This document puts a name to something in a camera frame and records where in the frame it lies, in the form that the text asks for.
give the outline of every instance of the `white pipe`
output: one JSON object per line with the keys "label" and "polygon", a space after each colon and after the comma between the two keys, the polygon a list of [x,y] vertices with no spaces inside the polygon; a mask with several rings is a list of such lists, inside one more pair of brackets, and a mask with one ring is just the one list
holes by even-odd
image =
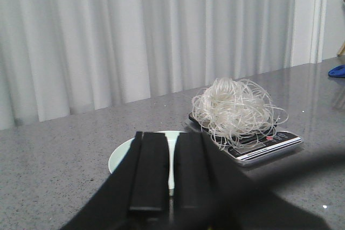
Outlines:
{"label": "white pipe", "polygon": [[323,59],[323,42],[325,39],[326,7],[327,7],[327,0],[322,0],[320,33],[319,33],[319,48],[318,48],[318,62],[321,62]]}
{"label": "white pipe", "polygon": [[312,32],[312,47],[310,50],[310,63],[317,63],[318,61],[318,43],[320,33],[320,18],[321,18],[322,0],[315,0],[313,32]]}

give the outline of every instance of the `blue object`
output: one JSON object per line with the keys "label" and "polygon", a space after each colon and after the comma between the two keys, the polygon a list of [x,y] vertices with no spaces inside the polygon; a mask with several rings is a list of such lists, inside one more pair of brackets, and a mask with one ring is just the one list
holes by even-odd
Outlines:
{"label": "blue object", "polygon": [[337,66],[328,72],[328,76],[332,78],[345,78],[345,65]]}

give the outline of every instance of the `gray countertop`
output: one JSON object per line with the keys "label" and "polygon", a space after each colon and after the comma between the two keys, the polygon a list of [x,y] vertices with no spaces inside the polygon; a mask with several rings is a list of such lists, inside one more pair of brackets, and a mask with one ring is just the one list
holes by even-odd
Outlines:
{"label": "gray countertop", "polygon": [[[251,76],[286,109],[284,128],[302,136],[295,152],[254,168],[263,173],[345,146],[345,79],[327,72],[336,58]],[[0,229],[58,229],[109,176],[108,159],[137,130],[186,130],[199,89],[0,131]],[[278,195],[345,229],[345,169],[308,176],[274,189]]]}

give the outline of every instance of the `curtain fold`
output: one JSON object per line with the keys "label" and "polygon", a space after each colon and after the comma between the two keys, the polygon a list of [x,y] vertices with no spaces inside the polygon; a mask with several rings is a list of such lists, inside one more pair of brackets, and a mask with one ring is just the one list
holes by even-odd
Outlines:
{"label": "curtain fold", "polygon": [[290,64],[294,0],[0,0],[0,129]]}

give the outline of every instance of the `digital kitchen scale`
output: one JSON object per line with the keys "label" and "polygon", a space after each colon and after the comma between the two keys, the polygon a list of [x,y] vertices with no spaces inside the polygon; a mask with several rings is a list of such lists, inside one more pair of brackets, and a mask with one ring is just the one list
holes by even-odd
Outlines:
{"label": "digital kitchen scale", "polygon": [[[186,120],[186,124],[193,131],[201,131],[200,125],[194,120],[191,114],[189,114],[189,119]],[[246,141],[245,145],[248,147],[234,148],[228,146],[225,147],[223,152],[226,152],[240,166],[251,166],[292,151],[303,142],[300,136],[292,132],[284,130],[281,127],[276,127],[275,129],[276,134],[274,136],[255,136],[249,141]]]}

